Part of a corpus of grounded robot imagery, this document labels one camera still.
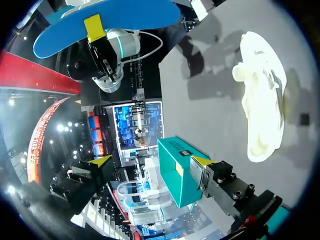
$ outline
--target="red signage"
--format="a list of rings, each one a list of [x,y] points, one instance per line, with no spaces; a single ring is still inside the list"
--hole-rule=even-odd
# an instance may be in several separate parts
[[[41,160],[42,145],[44,144],[45,139],[45,130],[54,112],[68,98],[69,97],[66,97],[52,104],[51,107],[49,107],[41,116],[40,120],[34,128],[28,148],[28,157],[26,162],[26,169],[29,182],[35,181],[38,184],[41,183],[39,164]]]

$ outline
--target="red banner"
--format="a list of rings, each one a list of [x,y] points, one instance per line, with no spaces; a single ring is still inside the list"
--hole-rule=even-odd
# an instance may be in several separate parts
[[[0,55],[0,87],[79,94],[80,84],[59,72],[8,52]]]
[[[45,139],[45,130],[50,118],[55,113],[57,108],[68,98],[69,97],[66,97],[52,104],[51,107],[49,107],[41,116],[34,128],[28,148],[28,157],[26,162],[26,170],[29,182],[35,181],[38,184],[41,184],[40,161],[42,145],[44,144]]]

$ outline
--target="exhibition hall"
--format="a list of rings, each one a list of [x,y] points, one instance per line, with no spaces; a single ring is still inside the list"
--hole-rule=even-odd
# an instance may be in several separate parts
[[[299,231],[319,169],[312,4],[30,1],[0,58],[0,193],[20,229],[48,240]]]

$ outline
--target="display screen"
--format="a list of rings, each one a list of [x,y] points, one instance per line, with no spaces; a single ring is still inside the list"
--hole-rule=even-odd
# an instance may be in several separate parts
[[[93,154],[94,155],[104,155],[104,145],[102,143],[93,144]]]
[[[89,117],[89,125],[92,129],[100,128],[100,121],[98,116],[90,116]]]
[[[101,142],[103,140],[101,130],[91,130],[92,141]]]

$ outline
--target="screw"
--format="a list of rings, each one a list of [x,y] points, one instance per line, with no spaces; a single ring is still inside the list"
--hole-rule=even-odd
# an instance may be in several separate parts
[[[230,173],[230,177],[231,177],[231,179],[235,179],[235,178],[236,178],[236,176],[237,176],[237,174],[235,174],[234,172]]]
[[[218,184],[222,184],[224,182],[225,178],[224,177],[218,177],[217,181]]]
[[[251,189],[251,190],[254,190],[254,189],[255,189],[255,185],[252,184],[252,183],[250,183],[250,184],[248,185],[248,187],[249,187],[249,189]]]
[[[234,200],[238,200],[242,195],[242,192],[241,191],[235,191],[234,194],[232,195],[232,198]]]
[[[76,69],[79,69],[80,66],[81,66],[81,62],[80,62],[80,61],[76,61],[76,62],[74,63],[74,67],[75,67]]]

